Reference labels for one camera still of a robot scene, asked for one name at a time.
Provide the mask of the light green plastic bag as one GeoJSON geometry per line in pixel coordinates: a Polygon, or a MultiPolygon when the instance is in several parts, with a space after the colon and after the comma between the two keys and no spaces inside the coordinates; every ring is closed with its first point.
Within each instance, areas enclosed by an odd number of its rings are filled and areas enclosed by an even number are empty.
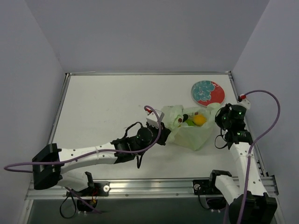
{"type": "Polygon", "coordinates": [[[167,138],[168,144],[176,144],[193,151],[198,151],[211,137],[216,126],[215,115],[220,109],[219,103],[212,103],[207,107],[187,107],[182,105],[165,106],[162,108],[164,117],[162,122],[171,130],[167,138]],[[188,126],[183,122],[183,115],[189,115],[192,120],[194,115],[202,114],[207,121],[203,126],[188,126]]]}

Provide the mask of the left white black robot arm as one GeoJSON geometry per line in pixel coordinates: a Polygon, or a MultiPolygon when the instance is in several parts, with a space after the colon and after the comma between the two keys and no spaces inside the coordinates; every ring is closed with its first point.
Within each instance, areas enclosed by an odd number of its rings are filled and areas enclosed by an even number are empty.
{"type": "Polygon", "coordinates": [[[34,189],[44,190],[62,186],[80,192],[93,188],[93,177],[88,171],[75,172],[78,168],[99,164],[118,164],[137,159],[150,146],[164,146],[170,130],[162,123],[154,127],[149,123],[142,126],[135,136],[124,135],[104,145],[79,149],[59,148],[56,143],[45,146],[33,159],[34,189]]]}

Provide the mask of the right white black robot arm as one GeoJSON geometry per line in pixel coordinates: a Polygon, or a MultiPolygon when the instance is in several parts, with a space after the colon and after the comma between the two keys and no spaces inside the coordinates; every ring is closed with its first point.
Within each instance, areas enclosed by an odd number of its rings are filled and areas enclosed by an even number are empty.
{"type": "Polygon", "coordinates": [[[226,104],[215,115],[217,126],[233,157],[239,183],[228,171],[213,170],[209,187],[219,191],[227,203],[226,213],[232,224],[269,224],[277,210],[277,201],[264,187],[253,153],[254,142],[245,128],[246,107],[226,104]]]}

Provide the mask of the yellow fake fruit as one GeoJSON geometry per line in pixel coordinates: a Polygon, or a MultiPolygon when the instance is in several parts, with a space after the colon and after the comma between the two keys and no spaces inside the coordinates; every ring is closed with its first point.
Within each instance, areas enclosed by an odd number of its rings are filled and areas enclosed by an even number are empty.
{"type": "Polygon", "coordinates": [[[192,121],[196,126],[203,126],[206,123],[207,119],[204,115],[197,114],[193,116],[192,121]]]}

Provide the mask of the green fake fruit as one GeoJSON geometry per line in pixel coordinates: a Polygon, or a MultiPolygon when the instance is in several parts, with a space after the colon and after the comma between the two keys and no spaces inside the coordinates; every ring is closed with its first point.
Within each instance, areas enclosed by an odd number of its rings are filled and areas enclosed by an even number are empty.
{"type": "Polygon", "coordinates": [[[195,123],[189,118],[189,115],[183,115],[183,122],[186,123],[188,126],[195,126],[195,123]]]}

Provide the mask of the red teal floral plate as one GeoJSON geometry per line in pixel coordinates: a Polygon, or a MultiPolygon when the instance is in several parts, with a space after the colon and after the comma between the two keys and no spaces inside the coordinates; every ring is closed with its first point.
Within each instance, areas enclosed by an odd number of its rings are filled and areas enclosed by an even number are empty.
{"type": "Polygon", "coordinates": [[[192,86],[191,96],[199,105],[208,106],[212,103],[222,104],[225,99],[225,92],[216,82],[203,80],[192,86]]]}

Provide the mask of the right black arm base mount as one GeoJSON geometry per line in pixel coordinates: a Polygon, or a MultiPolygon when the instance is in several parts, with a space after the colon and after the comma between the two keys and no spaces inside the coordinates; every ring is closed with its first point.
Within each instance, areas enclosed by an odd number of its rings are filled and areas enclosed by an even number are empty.
{"type": "Polygon", "coordinates": [[[195,195],[222,195],[222,193],[210,184],[209,179],[195,179],[192,181],[193,193],[195,195]]]}

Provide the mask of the aluminium front rail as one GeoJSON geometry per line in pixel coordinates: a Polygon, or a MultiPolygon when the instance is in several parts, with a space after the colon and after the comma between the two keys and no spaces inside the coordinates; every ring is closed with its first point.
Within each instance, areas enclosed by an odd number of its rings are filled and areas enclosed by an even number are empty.
{"type": "MultiPolygon", "coordinates": [[[[275,177],[261,178],[271,196],[278,195],[275,177]]],[[[205,186],[209,178],[180,178],[180,179],[95,179],[94,183],[107,183],[110,187],[107,196],[99,199],[124,198],[189,198],[196,197],[197,189],[205,186]]],[[[66,198],[66,189],[54,186],[45,190],[35,190],[31,181],[25,199],[28,200],[58,200],[66,198]]]]}

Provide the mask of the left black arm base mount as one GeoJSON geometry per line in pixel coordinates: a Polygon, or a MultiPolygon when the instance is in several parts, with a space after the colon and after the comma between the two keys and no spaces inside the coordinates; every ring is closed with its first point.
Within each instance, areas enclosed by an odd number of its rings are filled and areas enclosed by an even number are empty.
{"type": "Polygon", "coordinates": [[[93,180],[90,172],[85,172],[87,176],[87,188],[84,190],[83,196],[108,196],[110,191],[110,182],[93,180]]]}

